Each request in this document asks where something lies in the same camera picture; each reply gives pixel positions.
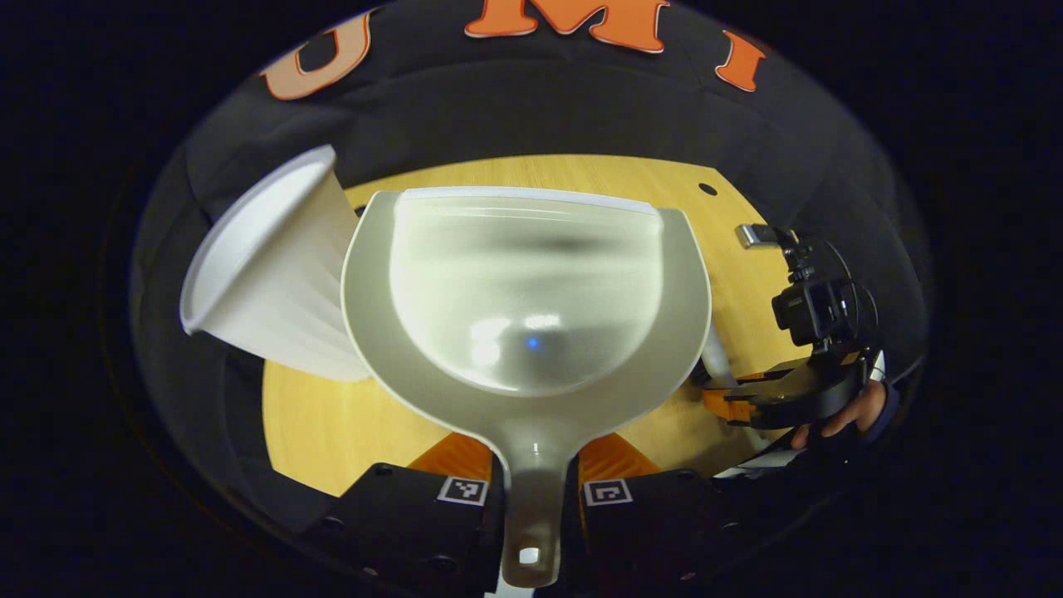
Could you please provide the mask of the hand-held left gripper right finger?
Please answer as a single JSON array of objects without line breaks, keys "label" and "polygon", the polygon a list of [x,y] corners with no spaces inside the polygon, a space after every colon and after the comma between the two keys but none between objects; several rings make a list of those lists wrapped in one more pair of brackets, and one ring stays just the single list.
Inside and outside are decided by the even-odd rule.
[{"label": "hand-held left gripper right finger", "polygon": [[703,593],[767,536],[767,491],[745,476],[663,469],[621,435],[577,458],[572,593]]}]

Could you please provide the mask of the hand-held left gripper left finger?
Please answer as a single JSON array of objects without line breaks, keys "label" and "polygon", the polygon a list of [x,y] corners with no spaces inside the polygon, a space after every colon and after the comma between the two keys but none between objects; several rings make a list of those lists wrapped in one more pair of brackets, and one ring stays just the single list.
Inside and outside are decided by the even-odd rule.
[{"label": "hand-held left gripper left finger", "polygon": [[301,541],[353,576],[356,597],[486,597],[500,580],[500,482],[489,447],[452,433],[410,465],[369,466]]}]

